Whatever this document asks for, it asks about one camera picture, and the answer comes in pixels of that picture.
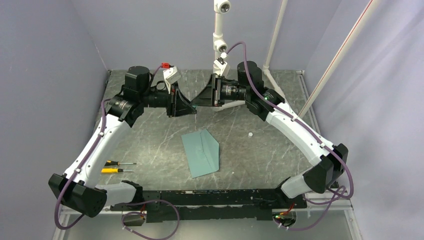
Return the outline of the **teal paper envelope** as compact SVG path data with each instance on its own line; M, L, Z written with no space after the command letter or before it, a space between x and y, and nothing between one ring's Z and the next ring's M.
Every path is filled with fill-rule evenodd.
M220 145L206 129L184 134L181 139L192 178L220 169Z

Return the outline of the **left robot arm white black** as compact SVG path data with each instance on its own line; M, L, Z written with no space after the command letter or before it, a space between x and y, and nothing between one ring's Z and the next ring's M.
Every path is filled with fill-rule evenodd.
M164 108L169 117L196 113L179 89L178 68L169 65L162 69L163 89L153 85L155 74L147 67L132 66L125 73L119 93L102 102L99 125L80 155L64 173L53 174L48 181L57 199L55 215L63 206L92 218L106 206L125 204L137 210L143 205L141 185L129 180L100 185L99 179L110 155L145 108Z

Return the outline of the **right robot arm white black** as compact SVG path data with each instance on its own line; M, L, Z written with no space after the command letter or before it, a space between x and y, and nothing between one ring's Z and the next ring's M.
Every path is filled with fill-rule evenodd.
M277 187L275 200L280 207L289 207L295 197L305 193L324 193L345 172L347 147L342 143L334 145L319 135L294 113L284 97L265 87L262 71L255 62L239 63L236 80L213 73L191 104L221 107L225 101L244 101L252 114L285 135L310 163L310 168Z

